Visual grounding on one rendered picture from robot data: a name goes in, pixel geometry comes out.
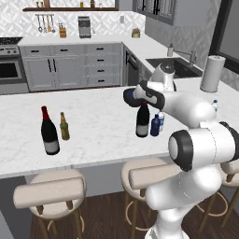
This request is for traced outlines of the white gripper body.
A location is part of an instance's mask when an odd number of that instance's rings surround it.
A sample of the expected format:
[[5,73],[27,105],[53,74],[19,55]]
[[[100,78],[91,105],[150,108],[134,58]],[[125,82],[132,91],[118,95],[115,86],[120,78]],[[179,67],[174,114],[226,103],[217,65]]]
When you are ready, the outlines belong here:
[[167,84],[173,81],[175,71],[176,70],[171,63],[161,63],[155,68],[151,80]]

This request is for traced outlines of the dark kitchen sink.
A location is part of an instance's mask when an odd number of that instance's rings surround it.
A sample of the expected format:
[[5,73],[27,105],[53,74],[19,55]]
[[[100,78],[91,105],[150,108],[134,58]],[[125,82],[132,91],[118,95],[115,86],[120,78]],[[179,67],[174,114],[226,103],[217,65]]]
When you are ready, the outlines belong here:
[[175,68],[175,78],[187,78],[187,77],[201,77],[203,71],[195,66],[190,66],[190,64],[183,60],[182,58],[156,58],[147,59],[154,68],[156,68],[161,63],[170,63]]

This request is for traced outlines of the black dishwasher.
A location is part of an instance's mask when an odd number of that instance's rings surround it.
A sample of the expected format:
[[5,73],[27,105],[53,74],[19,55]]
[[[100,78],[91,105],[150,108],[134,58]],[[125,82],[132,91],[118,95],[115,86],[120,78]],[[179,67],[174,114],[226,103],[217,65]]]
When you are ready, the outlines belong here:
[[128,50],[125,52],[125,57],[126,83],[128,86],[136,86],[139,80],[139,62]]

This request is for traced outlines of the grey sink tap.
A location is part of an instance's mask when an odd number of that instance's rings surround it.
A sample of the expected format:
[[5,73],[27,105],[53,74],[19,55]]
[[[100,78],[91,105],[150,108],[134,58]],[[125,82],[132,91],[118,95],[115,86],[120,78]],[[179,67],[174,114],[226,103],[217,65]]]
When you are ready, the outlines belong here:
[[182,53],[182,54],[188,55],[190,57],[189,67],[193,67],[196,64],[197,57],[196,57],[196,51],[195,50],[192,50],[191,52],[185,52],[185,51],[182,51],[182,50],[175,49],[175,52],[176,53]]

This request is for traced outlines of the white paper towel roll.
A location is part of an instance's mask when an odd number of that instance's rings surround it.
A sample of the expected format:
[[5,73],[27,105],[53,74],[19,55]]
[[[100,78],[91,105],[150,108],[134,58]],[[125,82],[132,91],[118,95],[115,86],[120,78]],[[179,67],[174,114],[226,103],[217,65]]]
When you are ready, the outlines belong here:
[[214,93],[218,91],[222,69],[226,59],[219,55],[210,55],[205,64],[200,89],[205,92]]

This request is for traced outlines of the dark blue plastic bottle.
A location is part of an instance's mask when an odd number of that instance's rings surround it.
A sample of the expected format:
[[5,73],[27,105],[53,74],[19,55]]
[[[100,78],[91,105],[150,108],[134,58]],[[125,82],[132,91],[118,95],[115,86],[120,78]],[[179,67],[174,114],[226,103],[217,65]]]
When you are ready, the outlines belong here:
[[160,131],[160,120],[159,115],[156,114],[154,119],[151,121],[150,134],[152,136],[158,136]]

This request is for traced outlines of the black-framed window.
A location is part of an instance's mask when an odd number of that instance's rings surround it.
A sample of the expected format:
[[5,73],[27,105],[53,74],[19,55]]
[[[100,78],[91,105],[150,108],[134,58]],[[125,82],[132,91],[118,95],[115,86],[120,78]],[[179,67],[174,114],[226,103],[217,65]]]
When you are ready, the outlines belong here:
[[224,57],[224,66],[239,75],[239,0],[221,0],[209,54]]

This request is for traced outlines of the grey base cupboard run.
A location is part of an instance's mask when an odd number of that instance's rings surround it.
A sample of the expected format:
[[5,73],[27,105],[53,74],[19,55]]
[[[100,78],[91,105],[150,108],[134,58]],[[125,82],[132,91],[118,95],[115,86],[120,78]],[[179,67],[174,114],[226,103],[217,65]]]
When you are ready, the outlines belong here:
[[121,44],[20,46],[30,91],[119,86]]

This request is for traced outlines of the grey coffee machine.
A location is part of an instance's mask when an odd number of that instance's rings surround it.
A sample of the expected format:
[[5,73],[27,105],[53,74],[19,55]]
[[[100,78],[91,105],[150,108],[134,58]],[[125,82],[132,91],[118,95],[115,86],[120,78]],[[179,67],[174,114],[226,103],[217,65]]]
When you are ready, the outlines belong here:
[[78,17],[78,31],[80,38],[91,38],[91,20],[88,16]]

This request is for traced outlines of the beige round bar stool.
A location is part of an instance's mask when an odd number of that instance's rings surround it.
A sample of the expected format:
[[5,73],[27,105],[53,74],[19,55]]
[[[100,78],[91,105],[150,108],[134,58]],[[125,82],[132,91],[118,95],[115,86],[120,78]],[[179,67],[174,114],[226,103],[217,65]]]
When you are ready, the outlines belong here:
[[49,228],[57,233],[56,221],[73,214],[77,239],[83,239],[84,220],[80,206],[86,196],[85,177],[77,169],[46,172],[37,175],[29,184],[18,186],[13,193],[16,208],[29,208],[37,216],[44,239]]
[[[217,218],[222,217],[221,226],[224,227],[227,223],[229,216],[239,198],[239,159],[233,162],[224,162],[220,165],[221,175],[222,175],[222,185],[228,188],[235,188],[236,192],[232,196],[232,200],[230,203],[227,202],[226,198],[220,194],[219,192],[213,194],[207,202],[207,206],[205,209],[202,209],[199,205],[197,207],[204,213],[203,218],[201,220],[199,231],[201,232],[204,228],[206,220],[209,216]],[[211,214],[210,210],[214,201],[216,200],[216,196],[219,195],[225,203],[225,210],[220,214]]]
[[131,239],[135,232],[148,228],[136,226],[138,203],[145,201],[146,188],[180,172],[180,168],[159,157],[126,162],[121,169],[121,184],[125,191],[125,220],[131,225]]

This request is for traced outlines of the olive glass beer bottle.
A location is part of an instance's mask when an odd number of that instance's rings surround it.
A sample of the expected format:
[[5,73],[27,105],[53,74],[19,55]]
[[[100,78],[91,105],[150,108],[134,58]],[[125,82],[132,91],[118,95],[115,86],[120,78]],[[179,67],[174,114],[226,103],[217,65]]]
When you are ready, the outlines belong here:
[[61,113],[61,123],[60,123],[61,133],[62,133],[62,140],[68,140],[70,138],[69,130],[68,130],[68,123],[65,120],[64,113]]

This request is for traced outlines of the red-capped dark wine bottle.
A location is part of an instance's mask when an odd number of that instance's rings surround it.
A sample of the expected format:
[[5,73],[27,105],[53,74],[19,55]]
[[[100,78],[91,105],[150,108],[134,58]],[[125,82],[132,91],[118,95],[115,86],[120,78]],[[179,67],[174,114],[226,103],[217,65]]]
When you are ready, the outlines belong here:
[[60,151],[56,127],[49,118],[48,110],[44,105],[41,107],[41,110],[43,116],[41,135],[44,143],[44,148],[48,155],[55,155]]

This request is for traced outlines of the hanging metal ladle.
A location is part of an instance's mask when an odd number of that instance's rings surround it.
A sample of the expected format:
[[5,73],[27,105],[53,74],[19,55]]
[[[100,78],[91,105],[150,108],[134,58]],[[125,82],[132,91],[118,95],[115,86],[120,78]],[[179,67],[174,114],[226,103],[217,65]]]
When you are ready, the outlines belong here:
[[42,26],[41,26],[41,23],[40,23],[39,15],[36,15],[36,16],[37,16],[37,20],[38,20],[38,32],[42,33],[43,29],[42,29]]

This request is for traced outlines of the steel oven with hob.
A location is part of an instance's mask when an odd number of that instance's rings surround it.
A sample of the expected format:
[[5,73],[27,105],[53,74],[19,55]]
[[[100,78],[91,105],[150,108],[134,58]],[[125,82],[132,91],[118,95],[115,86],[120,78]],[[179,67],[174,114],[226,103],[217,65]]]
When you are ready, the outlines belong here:
[[0,95],[29,91],[18,47],[21,40],[22,36],[0,36]]

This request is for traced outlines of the grey glass-door wall cupboards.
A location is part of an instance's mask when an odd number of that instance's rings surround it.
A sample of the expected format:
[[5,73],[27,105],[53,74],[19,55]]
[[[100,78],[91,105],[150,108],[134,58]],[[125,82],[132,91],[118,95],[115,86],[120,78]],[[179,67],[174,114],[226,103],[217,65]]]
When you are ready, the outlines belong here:
[[133,11],[172,26],[204,26],[211,0],[133,0]]

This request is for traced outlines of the dark wooden wall shelf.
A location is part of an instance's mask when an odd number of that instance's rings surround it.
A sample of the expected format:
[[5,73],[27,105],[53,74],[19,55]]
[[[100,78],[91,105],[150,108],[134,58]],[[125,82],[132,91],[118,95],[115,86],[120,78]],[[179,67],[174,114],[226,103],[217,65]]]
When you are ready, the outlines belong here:
[[117,7],[26,7],[22,11],[119,11],[119,9]]

